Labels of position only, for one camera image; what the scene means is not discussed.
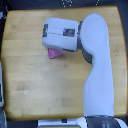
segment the pink object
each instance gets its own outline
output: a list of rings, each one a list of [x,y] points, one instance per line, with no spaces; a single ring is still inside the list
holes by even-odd
[[[62,56],[64,54],[65,54],[65,52],[62,50],[56,50],[56,49],[48,48],[49,59],[53,59],[53,58],[56,58],[58,56]]]

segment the gray floor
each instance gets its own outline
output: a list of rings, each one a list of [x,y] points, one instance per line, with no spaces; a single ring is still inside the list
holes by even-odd
[[[41,8],[63,8],[63,4],[61,0],[44,0],[39,2],[39,0],[9,0],[11,9],[41,9]],[[72,0],[72,7],[87,7],[87,6],[95,6],[97,0]],[[126,46],[128,50],[128,0],[100,0],[98,6],[102,5],[117,5],[119,8],[123,28],[124,35],[126,40]],[[127,122],[127,117],[122,118],[125,122]],[[37,121],[8,121],[8,128],[36,128]]]

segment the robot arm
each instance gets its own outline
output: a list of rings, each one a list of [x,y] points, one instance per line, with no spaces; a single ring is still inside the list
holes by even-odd
[[[115,125],[119,123],[119,127],[127,127],[123,121],[113,118],[114,91],[109,36],[103,17],[96,13],[90,14],[81,25],[77,21],[49,18],[44,23],[42,43],[47,48],[72,52],[81,48],[85,59],[92,63],[92,70],[84,85],[83,108],[84,117],[94,117],[94,120],[82,117],[76,124],[86,128],[95,119],[98,122],[112,119],[110,122],[115,122]]]

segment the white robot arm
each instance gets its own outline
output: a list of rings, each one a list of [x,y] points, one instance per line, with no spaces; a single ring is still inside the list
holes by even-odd
[[[42,43],[47,48],[72,52],[80,48],[85,59],[92,64],[83,90],[84,117],[79,118],[76,124],[86,128],[87,124],[97,121],[103,125],[102,128],[109,128],[109,123],[116,127],[118,124],[121,128],[127,127],[123,121],[113,118],[114,90],[109,35],[103,17],[90,14],[80,25],[77,21],[49,18],[44,23]]]

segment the table surface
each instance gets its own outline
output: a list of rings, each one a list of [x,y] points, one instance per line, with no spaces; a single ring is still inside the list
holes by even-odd
[[[91,71],[79,50],[48,58],[42,45],[45,19],[82,21],[99,13],[107,22],[114,81],[114,113],[127,113],[127,58],[116,7],[10,11],[4,29],[1,62],[4,110],[10,120],[77,118],[83,116],[83,86]]]

